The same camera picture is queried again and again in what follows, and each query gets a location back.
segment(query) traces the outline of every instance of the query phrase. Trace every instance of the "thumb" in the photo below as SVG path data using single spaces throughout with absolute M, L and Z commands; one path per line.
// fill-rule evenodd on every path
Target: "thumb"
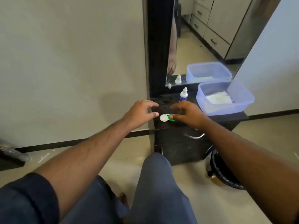
M 179 114 L 171 114 L 169 116 L 170 119 L 179 120 L 181 122 L 184 122 L 186 116 L 185 115 L 179 115 Z
M 147 121 L 149 121 L 149 120 L 151 120 L 151 119 L 153 119 L 153 118 L 156 118 L 156 117 L 158 117 L 159 116 L 159 113 L 158 112 L 151 112 L 151 113 L 148 113 L 147 115 L 146 115 L 146 117 L 147 117 Z

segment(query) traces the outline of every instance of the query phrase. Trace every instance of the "black baseboard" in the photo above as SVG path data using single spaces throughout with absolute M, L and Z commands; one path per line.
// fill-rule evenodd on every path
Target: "black baseboard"
M 219 55 L 218 52 L 216 52 L 207 41 L 204 40 L 203 37 L 200 36 L 199 33 L 184 19 L 182 18 L 182 22 L 189 28 L 189 30 L 204 44 L 204 46 L 207 47 L 207 49 L 219 60 L 219 62 L 223 63 L 224 65 L 230 65 L 230 64 L 241 64 L 244 60 L 244 58 L 238 58 L 238 59 L 230 59 L 225 60 L 222 56 Z
M 139 136 L 144 136 L 144 135 L 148 135 L 148 134 L 149 134 L 149 130 L 133 131 L 133 132 L 130 132 L 125 138 L 139 137 Z M 82 142 L 86 139 L 87 138 L 72 140 L 72 141 L 65 141 L 65 142 L 49 143 L 49 144 L 44 144 L 44 145 L 34 145 L 34 146 L 28 146 L 28 147 L 21 147 L 21 148 L 16 148 L 16 150 L 20 151 L 22 153 L 27 153 L 27 152 L 35 152 L 35 151 L 40 151 L 40 150 L 46 150 L 46 149 L 69 147 L 69 146 L 74 146 L 76 144 L 79 144 L 80 142 Z
M 298 113 L 299 113 L 299 109 L 286 110 L 286 111 L 280 111 L 280 112 L 271 112 L 271 113 L 264 113 L 264 114 L 248 116 L 248 120 L 265 119 L 265 118 L 286 116 L 286 115 L 298 114 Z

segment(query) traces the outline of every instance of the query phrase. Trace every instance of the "leg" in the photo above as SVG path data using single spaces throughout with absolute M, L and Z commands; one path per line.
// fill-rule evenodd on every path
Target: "leg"
M 85 194 L 60 223 L 116 224 L 120 223 L 119 210 L 124 212 L 124 206 L 122 206 L 104 179 L 97 176 Z
M 153 153 L 143 163 L 129 223 L 197 223 L 167 159 Z

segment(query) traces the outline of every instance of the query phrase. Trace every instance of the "white wall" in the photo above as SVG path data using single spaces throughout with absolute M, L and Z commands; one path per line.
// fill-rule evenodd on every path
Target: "white wall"
M 104 129 L 147 97 L 142 0 L 0 0 L 0 74 L 0 138 Z
M 256 100 L 245 113 L 299 108 L 299 0 L 281 0 L 235 80 Z

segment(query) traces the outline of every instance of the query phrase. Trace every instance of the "green ring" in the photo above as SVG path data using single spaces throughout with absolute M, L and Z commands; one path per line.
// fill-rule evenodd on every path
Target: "green ring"
M 170 119 L 170 118 L 169 118 L 169 117 L 170 117 L 170 115 L 171 115 L 171 114 L 169 114 L 169 116 L 168 116 L 168 119 L 169 119 L 170 121 L 175 121 L 175 119 Z

